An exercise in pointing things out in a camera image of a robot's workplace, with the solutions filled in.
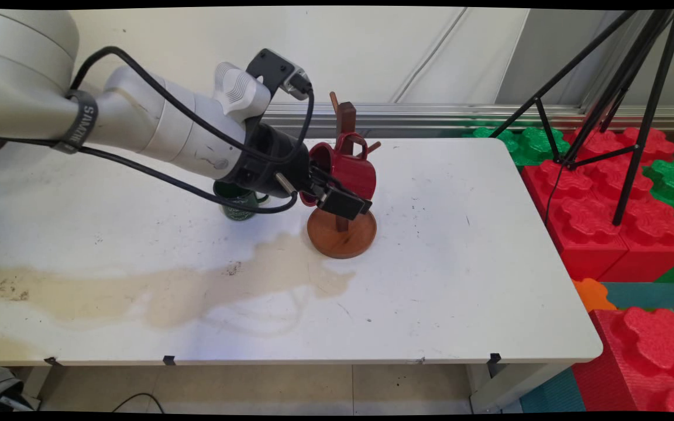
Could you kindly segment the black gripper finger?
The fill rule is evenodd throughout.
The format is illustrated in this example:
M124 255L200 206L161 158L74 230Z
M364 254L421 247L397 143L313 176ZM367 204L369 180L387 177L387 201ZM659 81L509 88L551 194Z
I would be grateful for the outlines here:
M316 184L315 197L319 209L349 220L354 220L361 214L367 214L373 205L373 202L368 199L362 199L342 187L329 184Z
M310 181L313 191L341 190L343 187L341 182L332 176L329 171L323 170L317 165L310 166Z

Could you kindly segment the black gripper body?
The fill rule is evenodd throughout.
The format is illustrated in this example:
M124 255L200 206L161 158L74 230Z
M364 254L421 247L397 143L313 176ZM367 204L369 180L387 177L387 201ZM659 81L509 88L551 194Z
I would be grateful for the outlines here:
M222 181L235 184L260 194L286 199L290 194L278 183L276 173L281 173L297 191L310 191L310 153L297 138L275 128L258 123L252 135L246 134L246 146L254 147L262 154L286 157L295 151L294 157L286 163L271 163L260 160L246 152L241 152L238 162Z

